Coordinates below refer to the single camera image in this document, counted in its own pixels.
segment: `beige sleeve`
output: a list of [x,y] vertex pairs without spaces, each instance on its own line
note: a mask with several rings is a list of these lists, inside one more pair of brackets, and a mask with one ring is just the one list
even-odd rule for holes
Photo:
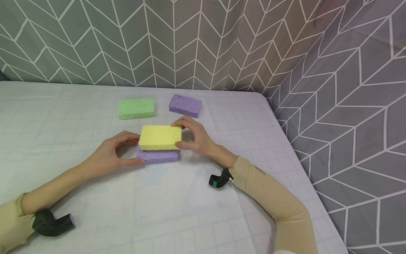
[[21,209],[21,199],[24,194],[0,205],[0,254],[26,242],[34,232],[33,215],[24,215]]
[[274,219],[275,251],[317,254],[311,218],[299,199],[275,178],[241,156],[229,170],[234,185],[255,199]]

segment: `wrist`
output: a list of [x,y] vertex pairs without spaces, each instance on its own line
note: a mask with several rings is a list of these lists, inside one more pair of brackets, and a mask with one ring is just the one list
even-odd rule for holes
[[215,160],[224,168],[232,168],[237,160],[237,156],[235,154],[227,150],[224,146],[217,144],[213,145],[207,156]]

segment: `right hand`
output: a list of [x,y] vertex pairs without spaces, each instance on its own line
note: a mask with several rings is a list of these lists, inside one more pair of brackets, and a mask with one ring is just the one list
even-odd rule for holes
[[185,127],[190,129],[194,135],[193,142],[178,141],[175,143],[175,146],[182,150],[190,150],[199,155],[209,156],[216,148],[216,144],[207,134],[203,125],[199,122],[196,122],[191,117],[184,115],[179,118],[171,126],[182,126],[182,129]]
[[225,168],[231,168],[237,160],[237,156],[227,150],[224,146],[216,145],[207,134],[203,125],[196,122],[191,117],[184,115],[173,122],[171,126],[182,126],[182,129],[186,127],[190,129],[194,135],[193,142],[176,142],[175,146],[177,148],[182,150],[190,150],[199,155],[208,156]]

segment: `yellow sponge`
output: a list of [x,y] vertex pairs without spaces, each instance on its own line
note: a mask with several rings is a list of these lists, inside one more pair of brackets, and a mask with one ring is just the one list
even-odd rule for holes
[[138,141],[142,150],[178,150],[175,142],[182,140],[182,128],[169,125],[144,125]]

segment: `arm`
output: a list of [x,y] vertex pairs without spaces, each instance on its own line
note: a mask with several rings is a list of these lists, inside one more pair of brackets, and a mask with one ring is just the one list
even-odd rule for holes
[[179,148],[208,156],[229,168],[234,185],[250,195],[271,215],[276,224],[275,251],[317,253],[309,212],[288,189],[248,160],[216,145],[203,126],[192,118],[183,116],[173,125],[187,127],[194,134],[194,142],[178,142],[176,145]]
[[83,182],[108,174],[118,168],[142,165],[142,159],[120,159],[116,149],[121,145],[136,145],[140,136],[123,131],[106,139],[96,151],[76,167],[18,198],[0,205],[0,254],[6,253],[34,232],[31,228],[37,211],[50,208]]

